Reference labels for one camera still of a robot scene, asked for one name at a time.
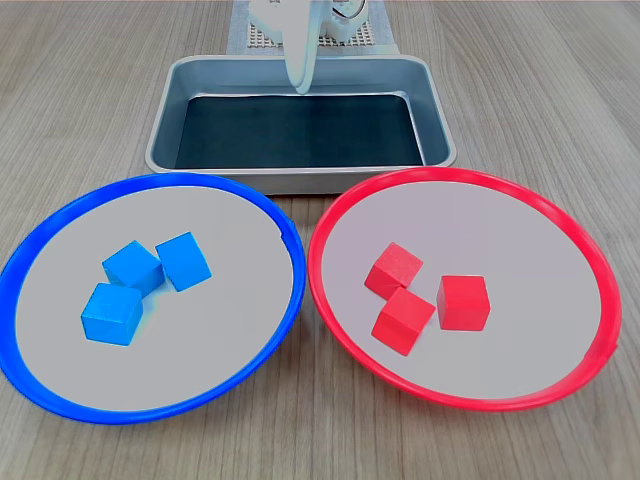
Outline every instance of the red cube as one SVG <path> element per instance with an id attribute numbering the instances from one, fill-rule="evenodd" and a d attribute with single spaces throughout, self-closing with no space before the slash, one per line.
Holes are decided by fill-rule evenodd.
<path id="1" fill-rule="evenodd" d="M 399 288 L 407 288 L 422 268 L 423 261 L 401 246 L 391 243 L 371 268 L 364 284 L 389 300 Z"/>
<path id="2" fill-rule="evenodd" d="M 481 331 L 491 311 L 483 277 L 442 277 L 438 290 L 438 316 L 443 330 Z"/>
<path id="3" fill-rule="evenodd" d="M 407 356 L 436 307 L 398 288 L 387 301 L 371 334 L 401 355 Z"/>

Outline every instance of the plate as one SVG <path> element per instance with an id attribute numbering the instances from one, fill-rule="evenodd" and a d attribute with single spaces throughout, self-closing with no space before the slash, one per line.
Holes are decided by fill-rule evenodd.
<path id="1" fill-rule="evenodd" d="M 385 300 L 364 281 L 391 242 L 424 261 L 408 288 L 433 305 L 442 276 L 482 275 L 485 329 L 442 330 L 436 312 L 406 357 L 376 340 Z M 593 379 L 617 347 L 620 293 L 602 251 L 560 208 L 494 176 L 420 167 L 373 177 L 327 210 L 308 262 L 320 314 L 347 351 L 444 405 L 549 404 Z"/>
<path id="2" fill-rule="evenodd" d="M 80 315 L 102 261 L 133 240 L 192 232 L 213 276 L 143 301 L 132 344 L 88 341 Z M 275 203 L 234 181 L 153 174 L 89 193 L 40 224 L 0 277 L 0 367 L 27 398 L 79 421 L 126 424 L 196 408 L 249 377 L 300 310 L 300 237 Z"/>

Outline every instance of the metal tray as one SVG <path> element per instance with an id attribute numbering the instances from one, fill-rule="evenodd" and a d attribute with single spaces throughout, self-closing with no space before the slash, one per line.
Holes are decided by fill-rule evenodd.
<path id="1" fill-rule="evenodd" d="M 310 96 L 396 95 L 407 103 L 421 165 L 448 166 L 456 156 L 427 65 L 411 56 L 318 57 Z M 266 195 L 339 194 L 383 172 L 421 165 L 314 168 L 177 168 L 189 102 L 198 97 L 296 95 L 282 57 L 192 56 L 174 63 L 164 87 L 146 151 L 159 173 L 185 171 L 237 180 Z M 349 125 L 326 125 L 348 135 Z"/>

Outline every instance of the blue cube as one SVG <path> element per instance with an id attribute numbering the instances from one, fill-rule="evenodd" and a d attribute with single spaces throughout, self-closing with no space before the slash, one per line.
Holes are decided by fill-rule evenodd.
<path id="1" fill-rule="evenodd" d="M 140 290 L 142 298 L 164 283 L 162 263 L 136 240 L 102 262 L 114 285 Z"/>
<path id="2" fill-rule="evenodd" d="M 88 340 L 129 346 L 142 318 L 140 290 L 99 283 L 82 312 Z"/>
<path id="3" fill-rule="evenodd" d="M 207 260 L 191 232 L 158 245 L 156 252 L 167 277 L 178 292 L 211 277 Z"/>

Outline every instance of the cube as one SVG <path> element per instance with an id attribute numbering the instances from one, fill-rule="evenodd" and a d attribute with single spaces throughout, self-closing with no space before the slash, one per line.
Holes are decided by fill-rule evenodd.
<path id="1" fill-rule="evenodd" d="M 102 262 L 109 282 L 140 290 L 142 298 L 164 283 L 162 263 L 136 240 Z"/>
<path id="2" fill-rule="evenodd" d="M 443 330 L 481 331 L 491 311 L 487 287 L 481 276 L 443 276 L 437 305 Z"/>
<path id="3" fill-rule="evenodd" d="M 398 288 L 380 312 L 371 334 L 401 355 L 411 353 L 436 307 Z"/>
<path id="4" fill-rule="evenodd" d="M 211 277 L 207 260 L 191 232 L 158 245 L 156 252 L 167 277 L 178 292 Z"/>
<path id="5" fill-rule="evenodd" d="M 391 243 L 371 268 L 364 284 L 388 300 L 399 288 L 407 288 L 422 268 L 423 261 L 396 243 Z"/>
<path id="6" fill-rule="evenodd" d="M 129 346 L 142 318 L 142 294 L 136 288 L 99 283 L 81 318 L 88 340 Z"/>

